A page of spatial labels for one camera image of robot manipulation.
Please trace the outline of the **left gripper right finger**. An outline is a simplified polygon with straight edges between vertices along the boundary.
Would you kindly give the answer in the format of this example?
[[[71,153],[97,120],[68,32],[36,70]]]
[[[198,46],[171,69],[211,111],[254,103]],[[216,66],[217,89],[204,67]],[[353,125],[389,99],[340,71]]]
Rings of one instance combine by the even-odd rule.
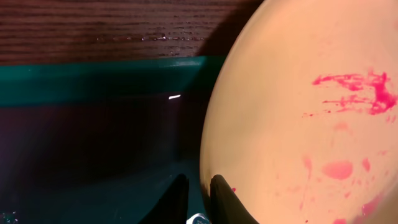
[[[258,224],[222,175],[211,179],[210,203],[212,224]]]

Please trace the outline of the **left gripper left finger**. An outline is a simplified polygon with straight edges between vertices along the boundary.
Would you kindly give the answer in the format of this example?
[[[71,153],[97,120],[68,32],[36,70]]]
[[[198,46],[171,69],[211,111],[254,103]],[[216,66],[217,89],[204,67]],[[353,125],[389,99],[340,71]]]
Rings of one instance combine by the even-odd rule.
[[[189,179],[179,174],[139,224],[186,224]]]

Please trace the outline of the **yellow-green round plate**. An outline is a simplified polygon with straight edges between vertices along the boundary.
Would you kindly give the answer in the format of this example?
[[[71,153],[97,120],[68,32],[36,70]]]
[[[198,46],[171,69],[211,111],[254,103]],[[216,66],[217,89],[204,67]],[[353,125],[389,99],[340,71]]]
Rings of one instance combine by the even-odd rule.
[[[397,0],[262,2],[206,112],[209,219],[217,174],[258,223],[396,223]]]

